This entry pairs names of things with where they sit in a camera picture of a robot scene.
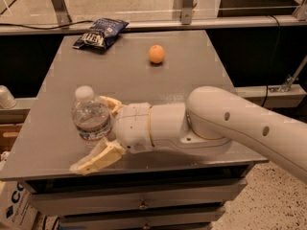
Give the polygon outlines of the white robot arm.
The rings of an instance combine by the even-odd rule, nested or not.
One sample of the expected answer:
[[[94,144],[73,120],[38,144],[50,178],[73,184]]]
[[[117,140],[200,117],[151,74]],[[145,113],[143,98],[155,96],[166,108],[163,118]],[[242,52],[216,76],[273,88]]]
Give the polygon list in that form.
[[[170,149],[212,156],[227,151],[235,141],[307,182],[307,124],[221,88],[199,87],[185,103],[123,104],[110,97],[104,101],[111,111],[113,135],[73,164],[72,173],[96,173],[126,152]]]

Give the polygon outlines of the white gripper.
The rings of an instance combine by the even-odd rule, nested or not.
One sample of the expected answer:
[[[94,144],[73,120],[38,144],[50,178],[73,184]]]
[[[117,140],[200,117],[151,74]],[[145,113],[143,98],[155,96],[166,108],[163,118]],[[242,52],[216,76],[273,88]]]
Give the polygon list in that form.
[[[84,158],[70,167],[70,172],[81,175],[96,173],[119,161],[126,150],[130,153],[148,152],[152,150],[149,132],[148,103],[131,103],[125,105],[108,96],[101,96],[114,119],[113,131],[116,140],[103,138]]]

